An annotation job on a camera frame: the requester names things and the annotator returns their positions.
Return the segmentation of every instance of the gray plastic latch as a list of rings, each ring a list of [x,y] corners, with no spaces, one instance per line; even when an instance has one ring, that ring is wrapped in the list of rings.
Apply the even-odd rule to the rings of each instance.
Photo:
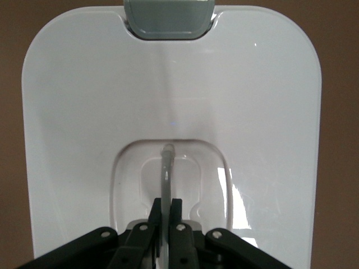
[[[211,24],[214,0],[125,0],[131,30],[147,40],[196,39]]]

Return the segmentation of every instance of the silver screw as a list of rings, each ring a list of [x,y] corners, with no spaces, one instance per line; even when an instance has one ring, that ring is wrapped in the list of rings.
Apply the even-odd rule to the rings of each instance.
[[[183,231],[183,230],[185,230],[185,228],[186,228],[186,226],[184,226],[184,224],[178,224],[178,225],[176,226],[176,229],[177,229],[178,231]]]
[[[214,231],[212,233],[212,236],[215,238],[215,239],[219,239],[222,237],[222,233],[220,231]]]
[[[109,235],[110,235],[109,231],[104,231],[103,233],[101,233],[102,238],[108,237]]]
[[[140,226],[141,231],[145,231],[148,229],[148,226],[146,224]]]

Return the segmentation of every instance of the brown background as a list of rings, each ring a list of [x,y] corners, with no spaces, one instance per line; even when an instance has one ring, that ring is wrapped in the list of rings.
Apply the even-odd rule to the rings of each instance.
[[[33,257],[27,196],[21,68],[52,18],[100,0],[0,1],[0,268]],[[279,11],[306,32],[323,72],[312,268],[359,268],[359,3],[217,0]]]

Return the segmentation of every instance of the screw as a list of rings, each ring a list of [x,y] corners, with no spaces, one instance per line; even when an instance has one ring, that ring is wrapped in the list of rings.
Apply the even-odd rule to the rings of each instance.
[[[103,233],[101,233],[102,238],[108,237],[109,235],[110,235],[109,231],[104,231]]]
[[[143,224],[140,226],[140,230],[141,231],[144,231],[144,230],[147,230],[148,229],[148,226],[146,224]]]
[[[178,225],[176,226],[176,229],[177,229],[178,231],[183,231],[183,230],[185,230],[185,228],[186,228],[186,226],[184,226],[184,224],[178,224]]]
[[[222,237],[222,233],[220,231],[214,231],[212,233],[212,236],[215,238],[215,239],[219,239]]]

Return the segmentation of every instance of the brown floor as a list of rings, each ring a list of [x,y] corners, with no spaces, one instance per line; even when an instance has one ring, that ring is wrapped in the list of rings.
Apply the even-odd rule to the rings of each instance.
[[[105,0],[0,3],[0,268],[33,257],[27,197],[21,68],[30,42],[52,18]],[[357,1],[218,0],[279,11],[299,24],[323,72],[313,269],[359,268],[359,4]]]

